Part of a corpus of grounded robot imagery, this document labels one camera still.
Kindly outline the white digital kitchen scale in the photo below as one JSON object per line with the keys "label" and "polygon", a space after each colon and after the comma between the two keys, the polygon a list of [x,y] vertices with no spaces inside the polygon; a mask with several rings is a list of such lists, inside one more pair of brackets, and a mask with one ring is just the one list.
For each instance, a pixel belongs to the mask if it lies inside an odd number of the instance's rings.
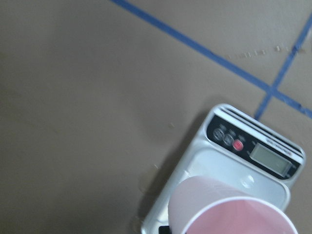
{"label": "white digital kitchen scale", "polygon": [[305,163],[300,146],[235,107],[219,104],[205,117],[140,231],[169,232],[169,197],[180,182],[193,176],[219,180],[284,210]]}

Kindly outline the pink paper cup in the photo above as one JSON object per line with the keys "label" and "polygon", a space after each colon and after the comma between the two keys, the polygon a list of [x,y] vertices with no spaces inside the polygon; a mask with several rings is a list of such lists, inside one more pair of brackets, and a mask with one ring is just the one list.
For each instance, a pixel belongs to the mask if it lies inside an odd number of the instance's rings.
{"label": "pink paper cup", "polygon": [[276,206],[203,176],[177,185],[168,204],[173,234],[296,234]]}

